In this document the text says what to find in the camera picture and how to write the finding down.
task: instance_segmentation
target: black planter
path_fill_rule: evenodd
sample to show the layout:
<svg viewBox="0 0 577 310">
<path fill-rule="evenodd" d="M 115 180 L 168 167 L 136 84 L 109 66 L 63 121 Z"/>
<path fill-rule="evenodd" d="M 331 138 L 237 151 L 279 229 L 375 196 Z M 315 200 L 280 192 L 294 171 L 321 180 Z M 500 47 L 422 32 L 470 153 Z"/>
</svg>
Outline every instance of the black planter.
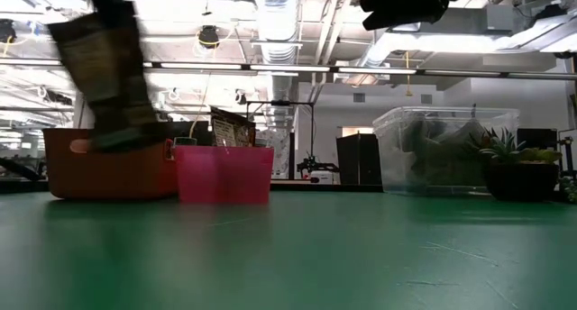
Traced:
<svg viewBox="0 0 577 310">
<path fill-rule="evenodd" d="M 489 192 L 499 201 L 542 202 L 552 196 L 559 166 L 496 164 L 483 170 Z"/>
</svg>

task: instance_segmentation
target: window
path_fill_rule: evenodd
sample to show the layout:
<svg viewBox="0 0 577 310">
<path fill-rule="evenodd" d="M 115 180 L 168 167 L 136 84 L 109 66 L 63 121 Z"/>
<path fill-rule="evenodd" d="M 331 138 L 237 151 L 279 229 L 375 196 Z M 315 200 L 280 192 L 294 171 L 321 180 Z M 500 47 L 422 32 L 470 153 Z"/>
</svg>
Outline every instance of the window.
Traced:
<svg viewBox="0 0 577 310">
<path fill-rule="evenodd" d="M 343 126 L 343 137 L 356 133 L 372 134 L 372 127 Z"/>
</svg>

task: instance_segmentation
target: desk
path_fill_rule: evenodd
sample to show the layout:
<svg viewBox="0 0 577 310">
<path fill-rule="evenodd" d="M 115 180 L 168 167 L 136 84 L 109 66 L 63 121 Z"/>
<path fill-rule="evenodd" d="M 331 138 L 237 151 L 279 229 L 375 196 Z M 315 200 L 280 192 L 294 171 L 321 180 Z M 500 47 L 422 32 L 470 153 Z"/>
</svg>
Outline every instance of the desk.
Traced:
<svg viewBox="0 0 577 310">
<path fill-rule="evenodd" d="M 0 309 L 571 310 L 577 207 L 272 192 L 269 206 L 0 196 Z"/>
</svg>

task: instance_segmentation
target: orange basket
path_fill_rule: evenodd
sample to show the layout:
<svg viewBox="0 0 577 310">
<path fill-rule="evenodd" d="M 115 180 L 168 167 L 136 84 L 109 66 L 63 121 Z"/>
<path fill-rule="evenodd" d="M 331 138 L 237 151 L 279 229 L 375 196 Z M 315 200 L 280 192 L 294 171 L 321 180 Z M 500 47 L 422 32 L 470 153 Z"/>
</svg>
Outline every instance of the orange basket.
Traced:
<svg viewBox="0 0 577 310">
<path fill-rule="evenodd" d="M 178 193 L 168 142 L 126 153 L 75 153 L 70 143 L 89 130 L 45 129 L 50 192 L 60 198 L 152 199 Z"/>
</svg>

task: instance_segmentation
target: potted plant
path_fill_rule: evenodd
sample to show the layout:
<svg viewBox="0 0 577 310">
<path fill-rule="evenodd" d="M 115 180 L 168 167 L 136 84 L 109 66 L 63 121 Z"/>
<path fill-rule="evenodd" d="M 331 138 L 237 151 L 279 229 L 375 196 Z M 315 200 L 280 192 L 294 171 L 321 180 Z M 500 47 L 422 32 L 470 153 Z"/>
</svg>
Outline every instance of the potted plant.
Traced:
<svg viewBox="0 0 577 310">
<path fill-rule="evenodd" d="M 561 158 L 560 152 L 523 149 L 525 143 L 517 146 L 515 136 L 507 130 L 500 137 L 487 131 L 481 143 L 485 184 L 495 198 L 541 202 L 551 196 L 559 179 L 559 167 L 554 163 Z"/>
<path fill-rule="evenodd" d="M 565 193 L 569 203 L 577 204 L 577 183 L 571 178 L 561 178 L 559 180 L 560 188 Z"/>
</svg>

